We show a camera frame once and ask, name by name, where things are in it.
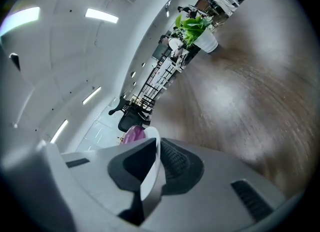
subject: wood grain surface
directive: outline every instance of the wood grain surface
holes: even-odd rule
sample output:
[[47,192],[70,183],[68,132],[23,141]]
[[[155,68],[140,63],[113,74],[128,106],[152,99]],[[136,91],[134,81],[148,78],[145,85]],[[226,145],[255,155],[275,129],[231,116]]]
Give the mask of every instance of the wood grain surface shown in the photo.
[[161,137],[237,156],[287,197],[319,156],[320,46],[296,0],[246,0],[156,102]]

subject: white plant pot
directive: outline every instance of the white plant pot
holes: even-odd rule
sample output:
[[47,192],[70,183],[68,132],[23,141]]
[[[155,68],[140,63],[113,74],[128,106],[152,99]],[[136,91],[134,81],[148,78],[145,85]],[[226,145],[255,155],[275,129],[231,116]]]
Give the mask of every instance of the white plant pot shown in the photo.
[[208,28],[206,28],[204,32],[194,41],[194,44],[207,53],[214,51],[218,47],[216,38]]

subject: beige pants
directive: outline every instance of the beige pants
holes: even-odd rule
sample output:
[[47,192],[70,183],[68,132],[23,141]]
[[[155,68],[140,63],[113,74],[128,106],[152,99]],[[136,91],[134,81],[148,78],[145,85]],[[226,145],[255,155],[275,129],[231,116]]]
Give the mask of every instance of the beige pants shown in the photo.
[[229,1],[227,0],[214,0],[222,9],[223,11],[228,15],[231,16],[232,12],[236,10],[236,7],[233,6]]

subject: linear light fixture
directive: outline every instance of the linear light fixture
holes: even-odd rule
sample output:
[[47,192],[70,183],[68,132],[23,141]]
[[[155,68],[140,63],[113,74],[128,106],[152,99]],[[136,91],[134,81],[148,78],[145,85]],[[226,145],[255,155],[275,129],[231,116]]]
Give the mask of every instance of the linear light fixture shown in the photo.
[[68,123],[68,120],[64,120],[64,122],[62,123],[62,125],[59,127],[58,131],[55,133],[55,135],[53,136],[53,138],[51,139],[51,143],[55,143],[56,139],[59,137],[60,133],[62,132],[62,130],[66,127]]
[[39,11],[40,8],[37,6],[7,16],[0,27],[0,36],[22,24],[37,20],[39,18]]
[[83,105],[85,105],[87,102],[89,102],[89,100],[91,99],[91,98],[93,98],[93,96],[95,95],[95,94],[97,94],[99,91],[100,91],[100,89],[101,89],[101,87],[98,87],[91,95],[89,95],[82,103],[83,103]]
[[104,21],[108,21],[108,22],[113,22],[116,23],[118,21],[118,17],[99,11],[99,10],[95,10],[92,8],[88,8],[86,13],[85,13],[85,17],[91,17],[91,18],[96,18],[96,19],[100,19],[100,20],[104,20]]

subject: black vent slot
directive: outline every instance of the black vent slot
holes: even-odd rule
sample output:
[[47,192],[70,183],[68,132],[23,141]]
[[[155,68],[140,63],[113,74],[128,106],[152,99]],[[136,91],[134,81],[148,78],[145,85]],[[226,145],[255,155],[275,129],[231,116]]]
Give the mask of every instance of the black vent slot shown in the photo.
[[231,186],[256,222],[273,212],[272,208],[248,182],[236,181],[231,183]]

